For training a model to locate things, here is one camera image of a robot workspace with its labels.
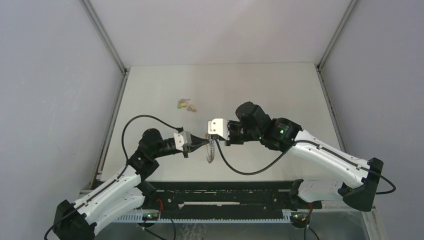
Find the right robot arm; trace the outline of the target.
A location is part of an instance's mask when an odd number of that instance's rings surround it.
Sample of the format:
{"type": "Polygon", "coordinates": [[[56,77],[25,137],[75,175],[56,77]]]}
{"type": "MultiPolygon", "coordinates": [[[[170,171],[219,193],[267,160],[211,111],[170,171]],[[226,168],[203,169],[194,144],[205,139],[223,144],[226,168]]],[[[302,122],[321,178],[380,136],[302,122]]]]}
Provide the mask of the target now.
{"type": "Polygon", "coordinates": [[[227,146],[259,141],[269,150],[292,154],[334,174],[332,181],[303,180],[289,194],[289,203],[302,208],[316,201],[343,201],[362,212],[371,211],[382,179],[384,163],[352,156],[317,139],[287,118],[270,118],[263,109],[247,101],[235,111],[238,120],[223,120],[219,136],[227,146]]]}

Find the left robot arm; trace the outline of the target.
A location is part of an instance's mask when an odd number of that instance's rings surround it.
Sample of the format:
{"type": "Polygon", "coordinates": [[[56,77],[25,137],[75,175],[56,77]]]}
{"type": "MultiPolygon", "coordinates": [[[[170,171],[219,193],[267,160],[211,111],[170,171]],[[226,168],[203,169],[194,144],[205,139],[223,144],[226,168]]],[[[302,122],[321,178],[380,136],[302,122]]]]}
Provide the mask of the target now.
{"type": "Polygon", "coordinates": [[[141,206],[153,207],[157,200],[156,190],[147,178],[159,167],[157,158],[179,153],[187,158],[189,153],[209,143],[209,139],[188,131],[164,139],[159,130],[147,129],[136,151],[115,175],[74,202],[64,200],[57,206],[48,232],[60,240],[93,240],[128,211],[141,206]]]}

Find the metal chain keyring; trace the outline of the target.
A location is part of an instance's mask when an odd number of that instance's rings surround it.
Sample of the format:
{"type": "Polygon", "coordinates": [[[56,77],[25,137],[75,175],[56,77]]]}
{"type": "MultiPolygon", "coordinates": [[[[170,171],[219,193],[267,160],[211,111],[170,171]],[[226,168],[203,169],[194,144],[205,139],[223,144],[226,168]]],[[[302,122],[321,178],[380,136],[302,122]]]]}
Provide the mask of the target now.
{"type": "Polygon", "coordinates": [[[211,164],[215,159],[215,141],[208,133],[205,134],[205,137],[209,141],[209,143],[206,145],[206,161],[211,164]]]}

